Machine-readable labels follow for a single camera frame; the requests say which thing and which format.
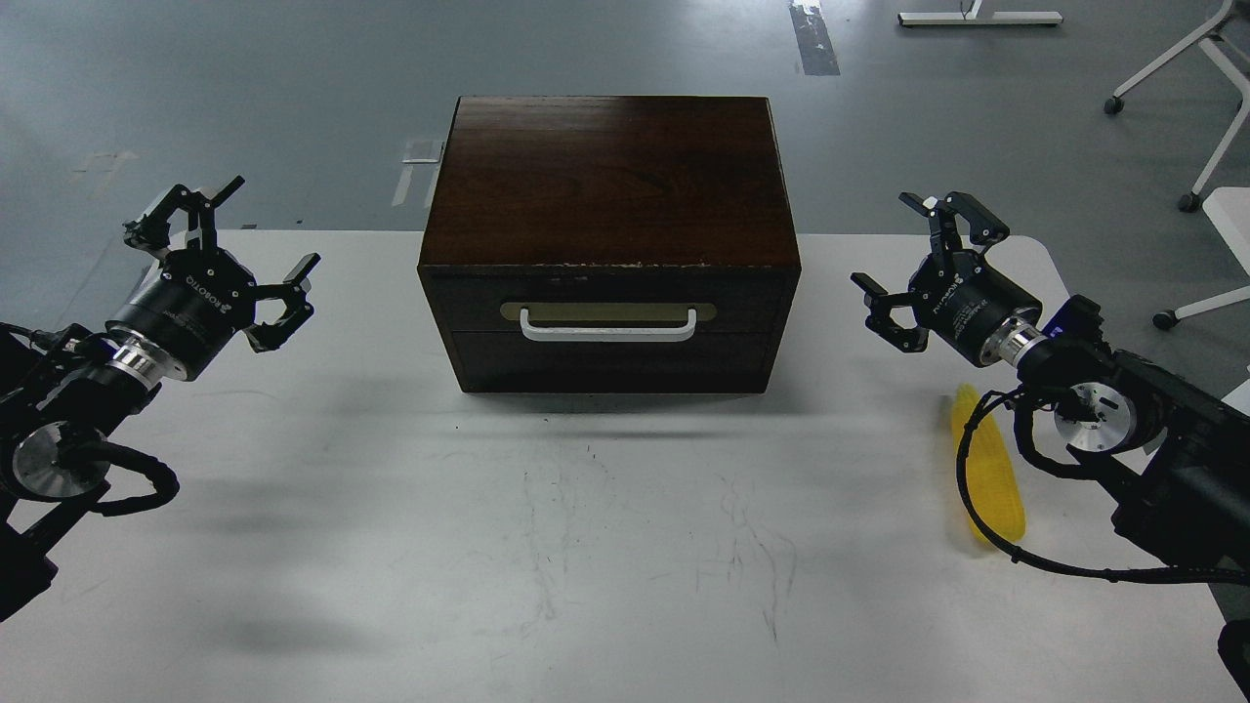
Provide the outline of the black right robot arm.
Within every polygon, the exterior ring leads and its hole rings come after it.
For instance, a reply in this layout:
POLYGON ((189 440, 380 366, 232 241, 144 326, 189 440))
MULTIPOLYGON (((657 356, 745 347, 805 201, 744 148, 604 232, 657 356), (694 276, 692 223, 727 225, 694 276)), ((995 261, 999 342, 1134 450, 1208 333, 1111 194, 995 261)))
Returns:
POLYGON ((929 255, 906 290, 852 274, 866 328, 906 354, 935 333, 979 368, 1012 365, 1019 385, 988 392, 956 447, 956 483, 975 534, 1018 563, 1110 583, 1248 587, 1248 417, 1102 336, 1100 306, 1068 298, 1048 325, 1041 303, 986 259, 1009 236, 976 196, 950 191, 900 200, 929 228, 929 255), (1116 508, 1112 530, 1160 560, 1158 568, 1090 569, 1036 555, 988 523, 969 484, 978 427, 1012 409, 1018 452, 1062 479, 1092 480, 1116 508))

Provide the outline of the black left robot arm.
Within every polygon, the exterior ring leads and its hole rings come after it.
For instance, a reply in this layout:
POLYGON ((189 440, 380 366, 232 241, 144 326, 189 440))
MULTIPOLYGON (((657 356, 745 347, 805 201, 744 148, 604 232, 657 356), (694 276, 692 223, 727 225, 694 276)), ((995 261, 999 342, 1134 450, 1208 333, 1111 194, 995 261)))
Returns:
POLYGON ((176 184, 125 224, 124 243, 152 269, 102 331, 2 325, 2 517, 22 500, 50 507, 28 529, 2 524, 2 619, 51 587, 50 550, 82 517, 136 515, 176 497, 166 463, 110 440, 164 380, 196 380, 238 334, 275 352, 312 316, 316 253, 262 285, 219 244, 216 211, 241 186, 242 176, 214 194, 176 184))

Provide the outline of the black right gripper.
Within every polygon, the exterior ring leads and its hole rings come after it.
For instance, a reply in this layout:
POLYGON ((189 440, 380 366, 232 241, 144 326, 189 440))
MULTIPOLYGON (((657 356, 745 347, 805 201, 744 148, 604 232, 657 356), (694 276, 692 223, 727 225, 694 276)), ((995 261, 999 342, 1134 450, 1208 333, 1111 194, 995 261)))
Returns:
POLYGON ((925 199, 901 191, 900 201, 926 219, 932 255, 909 280, 910 291, 888 293, 866 271, 852 271, 850 280, 862 290, 862 303, 869 309, 865 326, 905 354, 924 352, 932 330, 972 365, 996 363, 999 357, 986 350, 986 343, 1009 316, 1022 316, 1035 324, 1042 311, 1038 298, 992 268, 981 254, 1012 231, 968 191, 925 199), (962 250, 958 219, 968 223, 970 241, 981 253, 962 250), (920 325, 898 325, 892 320, 894 309, 912 309, 920 325))

